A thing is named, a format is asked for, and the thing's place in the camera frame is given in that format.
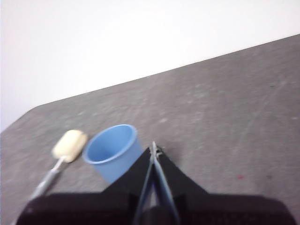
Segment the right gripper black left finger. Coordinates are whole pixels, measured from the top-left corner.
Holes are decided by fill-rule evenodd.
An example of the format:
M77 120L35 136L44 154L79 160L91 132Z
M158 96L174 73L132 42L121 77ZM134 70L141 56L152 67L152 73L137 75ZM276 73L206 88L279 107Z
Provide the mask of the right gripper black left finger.
M93 193L54 193L28 202L18 225L131 224L150 161L146 149L134 164L105 190Z

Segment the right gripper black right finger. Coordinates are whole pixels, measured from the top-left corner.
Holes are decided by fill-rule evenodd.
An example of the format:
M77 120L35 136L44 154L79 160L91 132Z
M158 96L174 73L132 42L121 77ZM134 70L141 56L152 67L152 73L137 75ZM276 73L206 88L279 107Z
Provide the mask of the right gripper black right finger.
M182 225L294 225L296 221L280 201L261 195L207 192L185 175L152 143L154 167L164 197Z

